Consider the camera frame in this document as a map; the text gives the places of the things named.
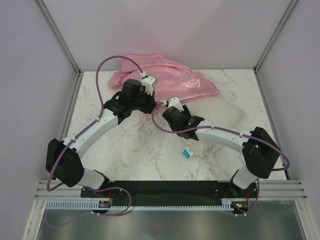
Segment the pink satin pillowcase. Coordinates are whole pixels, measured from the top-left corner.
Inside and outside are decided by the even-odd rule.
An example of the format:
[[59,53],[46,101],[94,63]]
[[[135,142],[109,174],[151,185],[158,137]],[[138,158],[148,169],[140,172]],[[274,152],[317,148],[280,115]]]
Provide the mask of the pink satin pillowcase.
[[155,100],[165,101],[178,97],[183,103],[216,97],[220,90],[205,75],[193,71],[183,64],[167,59],[161,54],[128,55],[141,69],[156,78]]

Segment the white pillow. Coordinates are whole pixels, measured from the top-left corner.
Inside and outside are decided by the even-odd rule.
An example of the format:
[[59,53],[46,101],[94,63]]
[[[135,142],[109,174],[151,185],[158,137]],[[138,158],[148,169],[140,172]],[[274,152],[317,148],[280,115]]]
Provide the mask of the white pillow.
[[168,109],[162,102],[151,112],[151,119],[154,125],[163,132],[182,135],[191,134],[201,129],[214,129],[220,125],[223,128],[234,127],[245,116],[245,112],[242,109],[218,96],[206,97],[188,103],[181,102],[181,104],[182,106],[187,105],[191,116],[197,120],[196,127],[174,132],[171,128],[167,130],[159,126],[155,120],[156,111],[161,107],[165,107],[165,110]]

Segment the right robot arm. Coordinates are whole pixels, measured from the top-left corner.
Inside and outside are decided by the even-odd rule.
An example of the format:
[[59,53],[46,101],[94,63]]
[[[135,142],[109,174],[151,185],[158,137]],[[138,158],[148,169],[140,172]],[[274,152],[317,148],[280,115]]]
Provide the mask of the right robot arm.
[[186,140],[217,144],[242,154],[245,165],[235,172],[228,185],[233,197],[241,197],[256,180],[268,179],[280,157],[280,148],[264,128],[240,131],[214,125],[203,117],[191,115],[186,105],[182,111],[171,106],[162,117],[172,132]]

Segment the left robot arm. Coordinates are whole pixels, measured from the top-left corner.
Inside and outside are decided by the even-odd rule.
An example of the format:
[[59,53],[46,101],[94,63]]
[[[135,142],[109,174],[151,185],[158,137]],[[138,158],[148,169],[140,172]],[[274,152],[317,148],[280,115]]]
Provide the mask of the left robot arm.
[[156,106],[156,81],[153,76],[141,81],[126,80],[121,91],[103,103],[98,116],[63,140],[51,140],[45,165],[48,179],[56,178],[69,188],[76,185],[89,187],[98,197],[105,197],[110,190],[107,177],[97,170],[85,168],[81,159],[96,141],[130,117],[133,111],[152,113]]

